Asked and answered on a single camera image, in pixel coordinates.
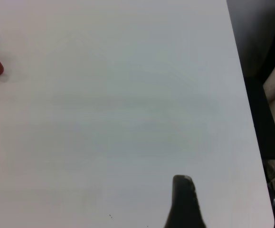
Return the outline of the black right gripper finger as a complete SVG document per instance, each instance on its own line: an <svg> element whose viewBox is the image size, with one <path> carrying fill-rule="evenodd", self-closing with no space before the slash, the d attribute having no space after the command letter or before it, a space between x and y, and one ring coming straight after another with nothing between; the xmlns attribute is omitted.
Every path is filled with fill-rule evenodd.
<svg viewBox="0 0 275 228"><path fill-rule="evenodd" d="M204 228L196 188L191 177L175 175L172 181L171 209L166 228Z"/></svg>

